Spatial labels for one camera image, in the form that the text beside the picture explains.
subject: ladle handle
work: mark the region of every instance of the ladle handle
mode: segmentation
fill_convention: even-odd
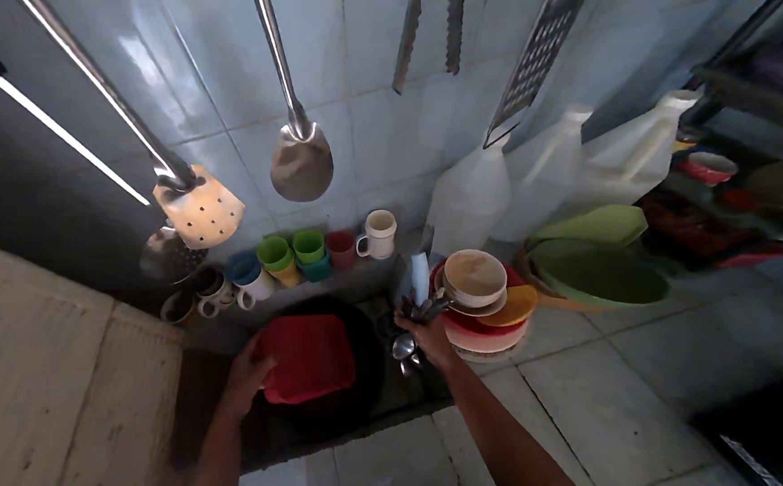
[[[259,21],[263,24],[265,30],[265,39],[269,42],[271,50],[271,59],[275,61],[275,67],[278,68],[278,78],[283,89],[283,96],[286,98],[286,104],[289,107],[289,128],[293,131],[293,136],[299,140],[307,140],[311,136],[311,123],[308,116],[304,113],[304,107],[296,98],[296,91],[292,87],[292,79],[289,77],[289,65],[286,62],[284,53],[284,44],[281,42],[281,33],[278,30],[278,19],[275,18],[275,9],[271,6],[270,0],[254,0],[256,4],[256,13],[259,14]]]

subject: floor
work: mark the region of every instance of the floor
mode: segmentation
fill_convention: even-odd
[[[577,486],[741,486],[686,420],[783,377],[783,263],[673,282],[611,314],[537,309],[476,372]],[[247,485],[494,484],[451,406],[241,478]]]

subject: plastic jug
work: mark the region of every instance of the plastic jug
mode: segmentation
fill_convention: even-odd
[[[569,105],[554,126],[505,154],[512,202],[491,238],[520,241],[563,204],[583,159],[580,127],[592,114],[589,106]]]
[[[575,189],[556,216],[608,204],[633,204],[664,181],[679,116],[699,97],[690,91],[670,91],[649,112],[585,143]]]
[[[502,146],[508,136],[476,149],[443,173],[434,186],[427,223],[434,226],[432,252],[444,256],[482,248],[511,201]]]

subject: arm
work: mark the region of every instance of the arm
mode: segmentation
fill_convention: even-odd
[[[545,449],[457,355],[446,337],[444,319],[440,315],[421,326],[396,315],[395,323],[412,333],[419,348],[448,382],[454,403],[497,486],[574,486]]]
[[[260,334],[261,331],[257,332],[233,360],[226,388],[202,441],[193,486],[236,486],[239,483],[241,420],[251,411],[253,396],[276,364],[271,356],[253,362]]]

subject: green tray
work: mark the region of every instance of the green tray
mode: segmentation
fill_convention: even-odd
[[[663,300],[671,289],[664,277],[618,243],[554,238],[539,243],[527,257],[551,289],[581,304],[636,307]]]

